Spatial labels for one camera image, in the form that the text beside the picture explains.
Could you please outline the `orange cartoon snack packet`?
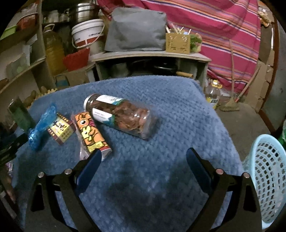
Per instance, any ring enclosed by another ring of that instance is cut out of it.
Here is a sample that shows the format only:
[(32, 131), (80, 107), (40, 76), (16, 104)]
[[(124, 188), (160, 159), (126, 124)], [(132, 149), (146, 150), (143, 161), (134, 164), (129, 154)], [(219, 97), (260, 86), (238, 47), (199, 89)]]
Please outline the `orange cartoon snack packet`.
[(98, 130), (88, 112), (81, 112), (72, 117), (76, 134), (80, 141), (80, 160), (86, 160), (96, 149), (101, 151), (103, 161), (112, 149)]

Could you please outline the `light blue plastic basket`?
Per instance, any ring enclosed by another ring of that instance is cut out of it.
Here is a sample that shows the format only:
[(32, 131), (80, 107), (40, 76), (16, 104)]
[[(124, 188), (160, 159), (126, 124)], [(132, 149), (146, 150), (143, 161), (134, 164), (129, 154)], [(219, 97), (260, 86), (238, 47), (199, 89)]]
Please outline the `light blue plastic basket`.
[(269, 228), (285, 205), (285, 150), (269, 134), (259, 135), (242, 162), (252, 178), (260, 205), (262, 228)]

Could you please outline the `yellow brown spice box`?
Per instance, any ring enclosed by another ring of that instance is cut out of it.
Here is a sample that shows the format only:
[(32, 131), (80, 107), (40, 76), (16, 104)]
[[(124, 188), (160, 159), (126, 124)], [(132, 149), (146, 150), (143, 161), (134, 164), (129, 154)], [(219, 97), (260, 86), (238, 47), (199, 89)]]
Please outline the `yellow brown spice box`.
[(57, 113), (56, 119), (47, 129), (48, 133), (59, 145), (65, 143), (75, 130), (73, 122), (60, 113)]

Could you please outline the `blue plastic wrapper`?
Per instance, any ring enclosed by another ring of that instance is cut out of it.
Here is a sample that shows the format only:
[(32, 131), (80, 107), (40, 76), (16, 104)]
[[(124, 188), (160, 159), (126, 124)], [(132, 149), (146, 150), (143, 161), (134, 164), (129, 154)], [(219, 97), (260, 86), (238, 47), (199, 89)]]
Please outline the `blue plastic wrapper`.
[(29, 130), (28, 142), (32, 150), (36, 151), (40, 147), (41, 139), (44, 132), (56, 120), (57, 106), (51, 104), (50, 107), (41, 115), (39, 122), (33, 129)]

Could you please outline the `blue knitted table cloth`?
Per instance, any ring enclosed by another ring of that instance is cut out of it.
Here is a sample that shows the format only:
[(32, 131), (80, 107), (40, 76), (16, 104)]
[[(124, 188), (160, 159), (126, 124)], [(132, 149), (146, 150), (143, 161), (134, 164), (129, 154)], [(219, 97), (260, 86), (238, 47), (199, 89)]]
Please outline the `blue knitted table cloth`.
[(148, 140), (98, 126), (112, 153), (80, 199), (102, 231), (186, 231), (208, 198), (186, 161), (190, 147), (215, 168), (243, 173), (227, 129), (191, 79), (137, 76), (79, 85), (39, 98), (29, 113), (38, 121), (55, 104), (70, 117), (94, 93), (145, 105), (157, 116)]

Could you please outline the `green glass bottle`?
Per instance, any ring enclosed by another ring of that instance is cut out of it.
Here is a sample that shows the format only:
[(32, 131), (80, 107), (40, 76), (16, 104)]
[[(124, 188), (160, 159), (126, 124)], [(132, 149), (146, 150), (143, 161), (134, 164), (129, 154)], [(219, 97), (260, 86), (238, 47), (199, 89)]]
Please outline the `green glass bottle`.
[(18, 96), (13, 98), (10, 102), (8, 106), (8, 112), (11, 114), (12, 119), (16, 122), (16, 124), (26, 134), (28, 134), (29, 131), (35, 127), (35, 121)]

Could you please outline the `clear plastic snack jar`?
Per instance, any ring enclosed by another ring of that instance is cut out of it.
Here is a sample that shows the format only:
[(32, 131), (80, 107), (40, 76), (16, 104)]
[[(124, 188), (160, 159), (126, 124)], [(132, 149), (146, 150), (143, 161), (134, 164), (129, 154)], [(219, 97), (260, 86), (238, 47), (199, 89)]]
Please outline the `clear plastic snack jar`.
[(152, 135), (157, 122), (154, 111), (149, 107), (104, 94), (88, 96), (83, 108), (94, 120), (144, 140)]

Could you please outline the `straw broom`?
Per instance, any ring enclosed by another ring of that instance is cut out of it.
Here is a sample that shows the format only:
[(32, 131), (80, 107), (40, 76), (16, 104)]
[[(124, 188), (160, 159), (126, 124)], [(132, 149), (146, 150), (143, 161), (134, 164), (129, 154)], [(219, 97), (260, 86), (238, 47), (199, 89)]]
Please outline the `straw broom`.
[(234, 111), (239, 111), (239, 105), (238, 101), (239, 99), (243, 96), (243, 94), (246, 92), (250, 84), (253, 82), (254, 78), (258, 74), (261, 68), (261, 64), (257, 65), (257, 68), (255, 70), (255, 73), (252, 75), (250, 78), (249, 82), (246, 84), (242, 92), (239, 94), (239, 96), (235, 99), (235, 92), (234, 92), (234, 87), (235, 87), (235, 62), (234, 62), (234, 50), (233, 50), (233, 43), (232, 40), (229, 40), (229, 45), (230, 45), (230, 51), (231, 51), (231, 62), (232, 62), (232, 72), (231, 72), (231, 97), (228, 102), (225, 102), (224, 104), (221, 104), (219, 107), (219, 110), (222, 112), (234, 112)]

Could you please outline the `wooden shelf unit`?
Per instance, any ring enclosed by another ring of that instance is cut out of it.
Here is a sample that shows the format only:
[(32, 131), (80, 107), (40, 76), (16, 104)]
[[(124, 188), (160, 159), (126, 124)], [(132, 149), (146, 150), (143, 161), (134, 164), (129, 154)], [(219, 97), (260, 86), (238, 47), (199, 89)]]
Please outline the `wooden shelf unit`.
[(36, 6), (35, 24), (17, 30), (1, 40), (1, 107), (7, 107), (14, 97), (25, 100), (41, 87), (55, 88), (48, 67), (43, 37), (42, 1), (27, 1), (24, 8)]

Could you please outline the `red plastic basin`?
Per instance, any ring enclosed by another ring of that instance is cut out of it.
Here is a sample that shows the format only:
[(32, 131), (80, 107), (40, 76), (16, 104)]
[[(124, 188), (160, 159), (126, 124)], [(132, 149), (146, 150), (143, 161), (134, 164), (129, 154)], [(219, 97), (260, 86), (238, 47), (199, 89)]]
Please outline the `red plastic basin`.
[(63, 58), (63, 64), (70, 71), (78, 70), (88, 64), (90, 48), (84, 48)]

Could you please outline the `oil bottle on floor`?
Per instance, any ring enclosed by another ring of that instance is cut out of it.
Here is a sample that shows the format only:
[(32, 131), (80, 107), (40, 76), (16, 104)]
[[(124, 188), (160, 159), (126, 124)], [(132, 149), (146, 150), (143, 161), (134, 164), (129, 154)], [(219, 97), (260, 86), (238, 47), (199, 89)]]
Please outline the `oil bottle on floor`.
[(206, 97), (206, 101), (211, 105), (211, 107), (215, 110), (219, 103), (221, 97), (221, 88), (219, 80), (210, 80), (209, 85), (205, 88), (204, 94)]

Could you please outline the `wooden side table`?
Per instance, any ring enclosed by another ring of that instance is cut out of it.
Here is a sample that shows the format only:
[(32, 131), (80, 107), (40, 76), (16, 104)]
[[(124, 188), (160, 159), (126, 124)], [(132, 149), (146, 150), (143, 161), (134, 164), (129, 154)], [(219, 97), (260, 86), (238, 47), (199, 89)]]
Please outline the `wooden side table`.
[(206, 81), (209, 57), (201, 53), (178, 54), (166, 51), (106, 52), (92, 57), (99, 80), (141, 75), (180, 76)]

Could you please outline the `yellow oil jug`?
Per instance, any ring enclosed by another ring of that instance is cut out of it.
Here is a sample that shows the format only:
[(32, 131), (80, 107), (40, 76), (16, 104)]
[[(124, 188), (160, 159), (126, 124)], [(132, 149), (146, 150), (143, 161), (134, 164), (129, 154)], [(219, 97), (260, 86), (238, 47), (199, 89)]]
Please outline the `yellow oil jug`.
[(63, 64), (63, 58), (65, 57), (63, 44), (59, 35), (53, 31), (54, 27), (55, 24), (48, 24), (43, 29), (46, 61), (52, 76), (65, 71)]

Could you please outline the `white plastic bucket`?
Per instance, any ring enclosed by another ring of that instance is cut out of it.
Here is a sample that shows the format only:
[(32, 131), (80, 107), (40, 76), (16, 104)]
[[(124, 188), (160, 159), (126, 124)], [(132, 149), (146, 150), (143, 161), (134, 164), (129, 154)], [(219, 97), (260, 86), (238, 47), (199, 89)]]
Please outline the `white plastic bucket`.
[(82, 49), (92, 45), (100, 36), (103, 36), (105, 24), (102, 19), (84, 21), (72, 28), (72, 45)]

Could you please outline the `grey fabric bag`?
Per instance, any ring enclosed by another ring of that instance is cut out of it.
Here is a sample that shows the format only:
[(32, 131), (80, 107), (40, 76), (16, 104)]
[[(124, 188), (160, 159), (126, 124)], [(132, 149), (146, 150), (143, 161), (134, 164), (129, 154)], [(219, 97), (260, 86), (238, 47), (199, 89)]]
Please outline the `grey fabric bag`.
[(167, 16), (164, 12), (118, 7), (112, 13), (105, 50), (163, 51), (166, 25)]

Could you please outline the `steel pot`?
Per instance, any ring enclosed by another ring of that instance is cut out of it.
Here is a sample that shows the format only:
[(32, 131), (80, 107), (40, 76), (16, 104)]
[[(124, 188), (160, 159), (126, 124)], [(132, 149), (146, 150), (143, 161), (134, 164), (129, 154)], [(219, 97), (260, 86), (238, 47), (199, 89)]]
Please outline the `steel pot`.
[(98, 18), (100, 7), (94, 3), (83, 2), (71, 8), (70, 21), (79, 24)]

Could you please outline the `green vegetables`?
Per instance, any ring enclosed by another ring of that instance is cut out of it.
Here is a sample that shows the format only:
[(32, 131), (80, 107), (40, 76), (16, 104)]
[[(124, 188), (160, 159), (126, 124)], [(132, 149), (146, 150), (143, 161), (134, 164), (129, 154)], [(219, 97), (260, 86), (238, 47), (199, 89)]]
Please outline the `green vegetables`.
[(202, 37), (199, 33), (191, 34), (190, 49), (191, 53), (199, 53), (202, 46)]

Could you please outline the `yellow chopstick holder box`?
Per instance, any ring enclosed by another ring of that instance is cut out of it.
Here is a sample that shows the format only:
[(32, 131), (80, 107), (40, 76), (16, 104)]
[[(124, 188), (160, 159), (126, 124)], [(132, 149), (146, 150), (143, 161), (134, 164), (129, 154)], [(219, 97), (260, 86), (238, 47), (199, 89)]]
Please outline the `yellow chopstick holder box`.
[(176, 27), (171, 24), (171, 29), (166, 25), (166, 43), (165, 50), (169, 53), (190, 54), (191, 53), (191, 35), (186, 32), (184, 27)]

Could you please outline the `red striped curtain cloth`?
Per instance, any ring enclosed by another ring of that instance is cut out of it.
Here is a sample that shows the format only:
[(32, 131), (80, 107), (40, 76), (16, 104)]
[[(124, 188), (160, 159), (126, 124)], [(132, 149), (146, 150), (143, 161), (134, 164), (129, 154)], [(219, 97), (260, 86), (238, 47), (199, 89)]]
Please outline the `red striped curtain cloth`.
[(98, 1), (111, 18), (117, 7), (161, 11), (169, 26), (202, 37), (201, 53), (211, 59), (208, 75), (241, 92), (255, 72), (260, 46), (257, 1)]

